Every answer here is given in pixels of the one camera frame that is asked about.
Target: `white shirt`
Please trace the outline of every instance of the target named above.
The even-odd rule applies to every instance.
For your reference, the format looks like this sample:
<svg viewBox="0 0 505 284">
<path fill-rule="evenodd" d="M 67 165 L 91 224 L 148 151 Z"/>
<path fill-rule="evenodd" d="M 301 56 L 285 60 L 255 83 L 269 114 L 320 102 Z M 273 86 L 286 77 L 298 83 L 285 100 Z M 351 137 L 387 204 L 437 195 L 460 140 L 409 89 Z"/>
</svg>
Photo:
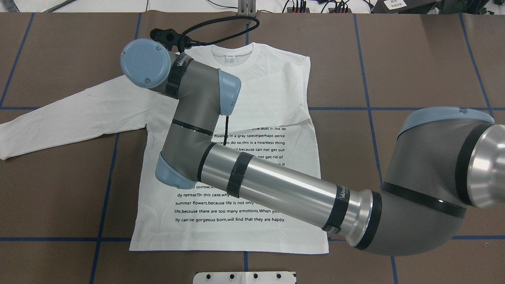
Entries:
<svg viewBox="0 0 505 284">
<path fill-rule="evenodd" d="M 291 148 L 290 153 L 284 154 L 283 162 L 292 169 L 320 177 L 315 132 L 307 107 L 308 57 L 258 43 L 234 50 L 215 45 L 197 46 L 186 53 L 241 79 L 240 95 L 230 116 L 230 134 L 256 133 L 260 130 L 248 129 L 258 127 L 286 126 L 286 141 L 291 141 Z M 0 158 L 146 127 L 147 145 L 130 250 L 328 252 L 325 232 L 280 213 L 272 216 L 282 222 L 181 222 L 187 215 L 175 213 L 181 208 L 176 205 L 182 200 L 178 194 L 224 192 L 202 187 L 202 183 L 197 183 L 192 190 L 180 190 L 156 179 L 156 163 L 176 107 L 176 100 L 137 87 L 121 76 L 0 124 Z M 220 117 L 215 133 L 224 133 L 224 117 Z M 192 198 L 202 202 L 210 199 L 243 201 L 233 197 Z M 216 208 L 236 209 L 237 206 Z"/>
</svg>

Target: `neckline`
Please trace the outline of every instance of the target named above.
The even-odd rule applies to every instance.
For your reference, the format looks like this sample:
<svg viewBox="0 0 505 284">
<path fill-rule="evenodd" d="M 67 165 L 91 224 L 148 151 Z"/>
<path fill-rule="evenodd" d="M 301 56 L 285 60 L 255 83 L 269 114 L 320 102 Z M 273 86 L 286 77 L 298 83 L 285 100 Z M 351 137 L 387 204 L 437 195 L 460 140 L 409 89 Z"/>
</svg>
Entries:
<svg viewBox="0 0 505 284">
<path fill-rule="evenodd" d="M 222 48 L 217 45 L 212 45 L 211 48 L 207 49 L 207 57 L 209 60 L 216 65 L 218 68 L 222 69 L 223 71 L 241 71 L 246 68 L 248 68 L 251 64 L 253 64 L 259 53 L 260 53 L 260 45 L 254 42 L 251 42 L 250 44 L 246 46 L 242 46 L 241 48 L 237 49 L 227 49 L 227 48 Z M 241 55 L 241 54 L 248 54 L 250 53 L 249 58 L 245 60 L 244 63 L 236 65 L 236 66 L 226 66 L 221 64 L 216 60 L 214 57 L 214 54 L 220 54 L 220 55 Z"/>
</svg>

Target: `brown table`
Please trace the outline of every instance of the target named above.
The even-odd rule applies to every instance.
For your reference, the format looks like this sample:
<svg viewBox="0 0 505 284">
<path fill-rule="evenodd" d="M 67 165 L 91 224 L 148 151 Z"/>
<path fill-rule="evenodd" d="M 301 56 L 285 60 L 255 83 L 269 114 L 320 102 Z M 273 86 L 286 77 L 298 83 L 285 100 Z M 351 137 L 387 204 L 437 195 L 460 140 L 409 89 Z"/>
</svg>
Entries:
<svg viewBox="0 0 505 284">
<path fill-rule="evenodd" d="M 0 13 L 0 123 L 122 75 L 152 28 L 232 13 Z M 308 100 L 324 179 L 378 191 L 413 110 L 469 107 L 505 123 L 505 16 L 259 13 L 248 42 L 311 57 Z M 202 41 L 243 29 L 221 23 Z M 129 252 L 145 129 L 0 161 L 1 283 L 191 283 L 200 271 L 297 272 L 298 283 L 504 283 L 505 206 L 469 209 L 446 245 L 409 257 L 337 239 L 328 255 Z"/>
</svg>

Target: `shirt sleeve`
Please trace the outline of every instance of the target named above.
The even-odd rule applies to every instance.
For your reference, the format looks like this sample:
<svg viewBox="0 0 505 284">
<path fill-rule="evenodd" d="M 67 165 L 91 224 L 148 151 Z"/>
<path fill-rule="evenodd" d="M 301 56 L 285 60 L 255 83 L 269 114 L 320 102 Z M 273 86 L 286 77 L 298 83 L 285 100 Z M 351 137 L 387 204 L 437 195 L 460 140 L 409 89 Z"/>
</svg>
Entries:
<svg viewBox="0 0 505 284">
<path fill-rule="evenodd" d="M 145 127 L 162 95 L 117 77 L 0 124 L 0 159 Z"/>
</svg>

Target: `black tape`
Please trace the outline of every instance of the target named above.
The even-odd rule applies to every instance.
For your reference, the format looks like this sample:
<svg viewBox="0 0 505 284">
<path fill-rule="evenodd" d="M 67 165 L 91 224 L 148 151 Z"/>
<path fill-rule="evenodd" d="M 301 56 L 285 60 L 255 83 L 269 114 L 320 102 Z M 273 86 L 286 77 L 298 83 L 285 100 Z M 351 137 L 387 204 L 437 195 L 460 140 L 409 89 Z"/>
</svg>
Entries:
<svg viewBox="0 0 505 284">
<path fill-rule="evenodd" d="M 328 221 L 326 221 L 326 224 L 322 227 L 324 231 L 332 233 L 340 232 L 340 226 L 342 226 L 347 208 L 349 207 L 349 196 L 350 190 L 345 186 L 337 184 L 337 195 L 333 202 L 333 208 L 331 208 Z"/>
<path fill-rule="evenodd" d="M 456 192 L 458 193 L 458 197 L 466 205 L 473 206 L 472 201 L 470 201 L 470 196 L 468 196 L 467 188 L 468 166 L 470 165 L 473 149 L 480 136 L 493 125 L 492 123 L 482 123 L 475 126 L 461 146 L 458 160 L 456 161 L 456 172 L 454 173 L 454 177 L 456 179 Z"/>
<path fill-rule="evenodd" d="M 227 194 L 239 198 L 238 192 L 240 191 L 240 186 L 244 180 L 245 170 L 247 169 L 247 166 L 253 157 L 254 155 L 246 152 L 241 152 L 238 155 L 238 158 L 233 165 L 233 169 L 231 170 L 228 185 L 226 186 Z"/>
<path fill-rule="evenodd" d="M 370 213 L 370 220 L 368 221 L 368 226 L 363 234 L 363 237 L 355 248 L 364 250 L 372 243 L 375 233 L 377 232 L 377 228 L 379 227 L 381 214 L 382 197 L 380 196 L 380 193 L 372 192 L 372 213 Z"/>
<path fill-rule="evenodd" d="M 205 149 L 204 155 L 201 157 L 200 164 L 198 166 L 198 173 L 196 174 L 198 181 L 201 181 L 201 171 L 204 169 L 205 160 L 207 159 L 209 152 L 215 144 L 215 142 L 210 143 L 209 146 L 207 146 L 207 149 Z"/>
<path fill-rule="evenodd" d="M 447 215 L 451 215 L 458 218 L 464 218 L 465 213 L 467 211 L 467 209 L 458 206 L 456 204 L 388 182 L 385 182 L 383 184 L 382 190 L 387 193 L 391 193 L 396 196 L 407 199 L 409 201 L 415 202 L 417 204 L 426 206 L 438 212 L 445 213 Z"/>
<path fill-rule="evenodd" d="M 209 136 L 213 136 L 214 133 L 210 130 L 207 130 L 207 129 L 203 129 L 203 128 L 200 128 L 198 126 L 194 126 L 192 124 L 189 124 L 189 123 L 186 123 L 186 122 L 182 122 L 180 120 L 177 120 L 177 119 L 172 119 L 172 123 L 173 124 L 177 124 L 179 126 L 182 126 L 184 128 L 187 128 L 187 129 L 191 129 L 191 130 L 194 130 L 196 132 L 200 132 L 200 133 L 203 133 L 203 134 L 207 134 Z"/>
<path fill-rule="evenodd" d="M 179 86 L 181 85 L 182 77 L 184 73 L 186 73 L 191 61 L 193 61 L 193 58 L 186 53 L 181 53 L 174 64 L 172 64 L 170 72 L 168 73 L 167 85 L 165 86 L 165 94 L 167 96 L 174 99 L 179 98 Z"/>
</svg>

